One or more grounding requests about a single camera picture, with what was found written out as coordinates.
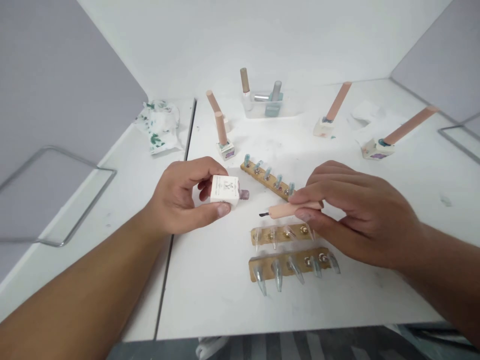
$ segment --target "pink brush handle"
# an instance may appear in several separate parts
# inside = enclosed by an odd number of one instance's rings
[[[227,131],[225,130],[224,115],[221,111],[215,113],[216,130],[218,131],[218,142],[220,145],[227,145]]]
[[[330,111],[326,115],[327,120],[330,120],[330,121],[335,120],[335,117],[337,116],[340,110],[340,107],[342,106],[342,103],[344,102],[345,97],[347,96],[347,93],[349,92],[351,86],[352,86],[352,83],[350,81],[344,82],[341,85],[340,91],[338,92],[335,100],[333,101]]]
[[[324,206],[321,202],[318,201],[309,201],[303,204],[281,204],[277,206],[270,206],[268,208],[268,214],[272,219],[284,218],[295,214],[295,211],[300,208],[310,208],[315,210],[323,209]]]
[[[213,112],[216,113],[220,110],[219,103],[217,102],[217,99],[214,96],[214,93],[212,90],[208,90],[206,93],[206,97],[208,98],[208,101],[210,102],[211,108],[213,109]]]
[[[425,120],[427,120],[429,117],[431,117],[438,111],[439,109],[435,106],[427,106],[410,120],[408,120],[406,123],[404,123],[402,126],[400,126],[397,130],[384,138],[383,141],[388,145],[395,144],[397,141],[399,141],[401,138],[403,138],[405,135],[407,135],[418,125],[423,123]]]

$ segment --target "paper towel with green print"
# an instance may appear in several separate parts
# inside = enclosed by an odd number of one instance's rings
[[[180,112],[172,103],[164,100],[144,102],[143,110],[134,123],[148,137],[151,155],[170,149],[183,149],[177,134]]]

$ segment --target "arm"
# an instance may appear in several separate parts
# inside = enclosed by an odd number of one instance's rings
[[[480,248],[419,221],[385,180],[335,161],[317,167],[289,201],[325,200],[340,221],[318,210],[295,215],[345,255],[400,272],[436,310],[480,348]]]
[[[168,234],[206,226],[230,212],[220,202],[194,207],[193,186],[206,200],[215,174],[228,173],[210,157],[170,165],[144,209],[0,324],[0,358],[105,359]]]

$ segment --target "fingernail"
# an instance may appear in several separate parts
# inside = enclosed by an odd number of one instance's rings
[[[306,211],[299,211],[295,216],[304,222],[307,222],[312,218],[312,216]]]
[[[230,212],[231,209],[232,207],[229,203],[221,202],[220,205],[218,205],[218,207],[216,208],[216,211],[218,212],[218,218],[223,218]]]

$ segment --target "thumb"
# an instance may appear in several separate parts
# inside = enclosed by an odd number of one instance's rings
[[[186,228],[192,231],[203,228],[214,221],[223,218],[231,210],[231,205],[227,202],[211,202],[186,211]]]
[[[324,213],[302,207],[295,211],[295,216],[306,222],[322,238],[335,246],[348,257],[367,262],[372,256],[371,243],[360,235]]]

